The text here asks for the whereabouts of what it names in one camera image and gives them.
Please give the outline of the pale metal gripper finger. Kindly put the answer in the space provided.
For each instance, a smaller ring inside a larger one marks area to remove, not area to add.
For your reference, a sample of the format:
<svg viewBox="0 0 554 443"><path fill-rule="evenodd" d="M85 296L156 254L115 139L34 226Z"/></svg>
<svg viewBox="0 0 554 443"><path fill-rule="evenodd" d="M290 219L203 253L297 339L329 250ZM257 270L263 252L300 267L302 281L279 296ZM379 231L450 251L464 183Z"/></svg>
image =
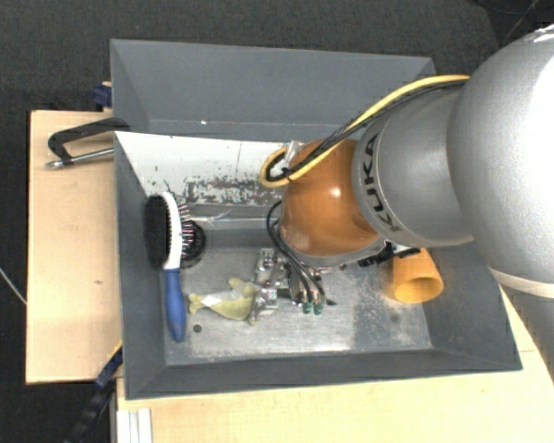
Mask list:
<svg viewBox="0 0 554 443"><path fill-rule="evenodd" d="M278 288L283 282L283 262L273 248L261 248L255 269L254 283L265 288Z"/></svg>
<svg viewBox="0 0 554 443"><path fill-rule="evenodd" d="M248 323L257 325L266 317L271 316L279 308L277 290L274 288L261 288L255 295Z"/></svg>

